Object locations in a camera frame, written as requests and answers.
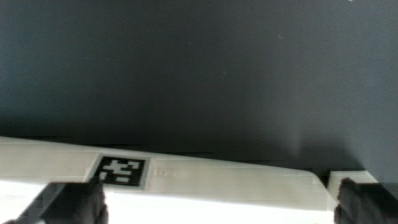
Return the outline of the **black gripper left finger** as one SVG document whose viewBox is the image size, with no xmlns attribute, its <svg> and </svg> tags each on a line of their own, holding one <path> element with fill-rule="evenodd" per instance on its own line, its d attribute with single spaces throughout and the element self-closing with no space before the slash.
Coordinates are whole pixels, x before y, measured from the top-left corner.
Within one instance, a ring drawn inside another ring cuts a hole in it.
<svg viewBox="0 0 398 224">
<path fill-rule="evenodd" d="M 13 224 L 108 224 L 100 180 L 51 182 L 40 190 Z"/>
</svg>

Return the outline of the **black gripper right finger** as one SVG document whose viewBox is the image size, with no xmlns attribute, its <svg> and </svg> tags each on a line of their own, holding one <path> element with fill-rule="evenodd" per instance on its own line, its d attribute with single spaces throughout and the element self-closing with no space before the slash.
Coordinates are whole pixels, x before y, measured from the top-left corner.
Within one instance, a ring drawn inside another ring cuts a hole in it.
<svg viewBox="0 0 398 224">
<path fill-rule="evenodd" d="M 333 224 L 398 224 L 398 198 L 379 183 L 340 180 Z"/>
</svg>

